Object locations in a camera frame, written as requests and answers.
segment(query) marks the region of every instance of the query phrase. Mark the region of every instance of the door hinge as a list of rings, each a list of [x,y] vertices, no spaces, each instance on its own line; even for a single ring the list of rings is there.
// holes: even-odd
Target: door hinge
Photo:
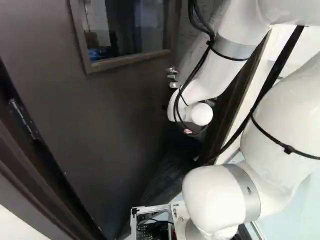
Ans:
[[[13,112],[14,116],[16,116],[19,119],[19,121],[22,123],[23,127],[26,129],[31,139],[41,140],[39,131],[34,126],[29,115],[24,111],[22,107],[19,106],[19,104],[14,98],[9,100],[9,106],[10,106],[10,111]]]

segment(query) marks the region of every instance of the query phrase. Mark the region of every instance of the door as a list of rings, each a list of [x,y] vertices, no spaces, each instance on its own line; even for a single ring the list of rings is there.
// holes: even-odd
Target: door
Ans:
[[[165,69],[175,57],[180,4],[0,3],[3,64],[66,180],[107,239],[115,239],[129,219],[164,153],[170,97]]]

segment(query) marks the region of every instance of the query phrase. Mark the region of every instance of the window frame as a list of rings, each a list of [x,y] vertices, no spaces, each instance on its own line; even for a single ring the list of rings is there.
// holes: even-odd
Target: window frame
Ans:
[[[145,61],[152,58],[157,58],[161,56],[166,56],[173,53],[175,46],[175,26],[170,23],[174,23],[174,19],[180,14],[176,13],[176,4],[179,4],[177,0],[163,0],[164,9],[164,29],[163,29],[163,46],[165,49],[152,51],[152,52],[142,52],[137,54],[129,54],[125,56],[118,56],[99,60],[92,62],[88,54],[88,47],[85,37],[85,31],[82,26],[81,11],[78,5],[78,0],[69,0],[69,7],[72,15],[73,26],[75,30],[75,35],[78,43],[78,49],[80,52],[81,60],[83,63],[84,71],[87,75],[92,73],[97,73],[105,71],[108,69],[116,68],[119,66],[124,66],[128,64],[133,64],[136,62]]]

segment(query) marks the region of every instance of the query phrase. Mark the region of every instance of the robotic arm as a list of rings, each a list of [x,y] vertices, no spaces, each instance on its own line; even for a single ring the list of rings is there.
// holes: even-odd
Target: robotic arm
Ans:
[[[217,29],[212,49],[194,80],[183,91],[178,111],[185,122],[207,125],[212,109],[199,101],[219,96],[231,83],[274,24],[320,25],[316,0],[231,0]],[[174,118],[174,102],[179,90],[171,96],[167,115]]]
[[[219,96],[237,75],[272,24],[320,25],[320,1],[231,0],[213,49],[183,92],[178,110],[186,121],[204,126],[210,108],[199,101]],[[320,167],[320,53],[276,84],[253,116],[269,135],[305,155],[284,151],[252,121],[241,137],[245,160],[203,166],[183,181],[182,193],[193,224],[210,240],[233,237],[238,225],[281,211],[299,184]],[[171,97],[168,118],[174,121]]]

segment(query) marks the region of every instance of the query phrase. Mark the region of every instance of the black strap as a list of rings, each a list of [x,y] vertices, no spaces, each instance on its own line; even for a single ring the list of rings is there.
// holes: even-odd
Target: black strap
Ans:
[[[181,87],[179,87],[179,95],[180,95],[182,101],[184,102],[184,104],[187,105],[187,106],[189,106],[189,105],[186,103],[184,97],[182,96]]]
[[[304,153],[304,152],[302,152],[302,151],[296,150],[293,146],[284,144],[283,142],[279,141],[278,139],[276,139],[275,137],[273,137],[272,135],[270,135],[268,132],[266,132],[266,131],[256,122],[256,120],[255,120],[255,118],[254,118],[253,111],[251,111],[251,116],[250,116],[250,117],[251,117],[251,120],[252,120],[254,126],[255,126],[260,132],[262,132],[268,139],[270,139],[271,141],[273,141],[275,144],[278,144],[279,146],[283,147],[283,148],[284,148],[284,152],[285,152],[286,154],[295,153],[295,154],[298,154],[298,155],[300,155],[300,156],[303,156],[303,157],[306,157],[306,158],[309,158],[309,159],[320,160],[320,157],[319,157],[319,156],[313,156],[313,155]]]
[[[217,52],[213,48],[213,43],[214,43],[214,41],[211,41],[211,40],[206,41],[206,44],[210,46],[210,49],[212,50],[212,52],[214,52],[215,54],[217,54],[218,56],[220,56],[224,59],[228,59],[228,60],[236,61],[236,62],[242,62],[242,61],[246,61],[249,59],[249,57],[248,58],[234,58],[234,57],[230,57],[230,56],[225,56],[225,55],[221,54],[220,52]]]

